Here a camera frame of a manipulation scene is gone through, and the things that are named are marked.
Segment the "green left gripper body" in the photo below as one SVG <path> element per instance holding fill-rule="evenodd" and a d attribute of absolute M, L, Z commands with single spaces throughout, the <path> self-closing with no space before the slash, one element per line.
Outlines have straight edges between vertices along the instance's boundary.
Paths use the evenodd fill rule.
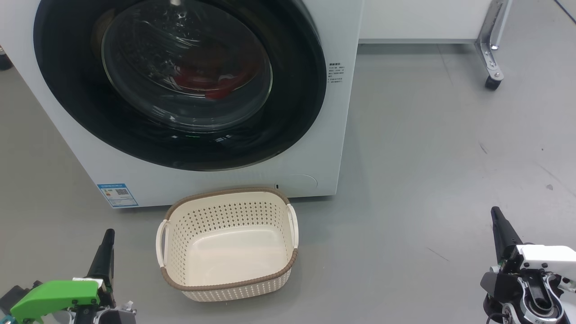
<path fill-rule="evenodd" d="M 94 323 L 101 311 L 115 308 L 113 290 L 104 279 L 53 280 L 31 289 L 10 308 L 18 323 L 41 323 L 43 316 L 65 311 L 74 323 Z"/>

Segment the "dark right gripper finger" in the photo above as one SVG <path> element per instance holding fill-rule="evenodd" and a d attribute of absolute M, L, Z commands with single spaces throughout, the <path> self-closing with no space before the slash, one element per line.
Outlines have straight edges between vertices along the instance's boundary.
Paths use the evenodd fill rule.
<path fill-rule="evenodd" d="M 511 257 L 516 245 L 523 245 L 524 242 L 498 206 L 491 208 L 491 219 L 496 260 L 503 262 Z"/>

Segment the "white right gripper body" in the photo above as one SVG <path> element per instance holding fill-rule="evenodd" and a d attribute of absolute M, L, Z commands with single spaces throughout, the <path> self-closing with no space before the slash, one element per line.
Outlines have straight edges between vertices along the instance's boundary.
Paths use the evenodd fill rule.
<path fill-rule="evenodd" d="M 576 252 L 568 246 L 516 245 L 520 269 L 540 270 L 576 279 Z"/>

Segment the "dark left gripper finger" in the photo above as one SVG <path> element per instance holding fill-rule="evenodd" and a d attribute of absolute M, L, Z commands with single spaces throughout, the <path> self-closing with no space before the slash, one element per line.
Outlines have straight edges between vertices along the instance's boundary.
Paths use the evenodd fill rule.
<path fill-rule="evenodd" d="M 102 279 L 106 289 L 113 289 L 114 242 L 114 229 L 107 229 L 86 276 L 87 278 Z"/>

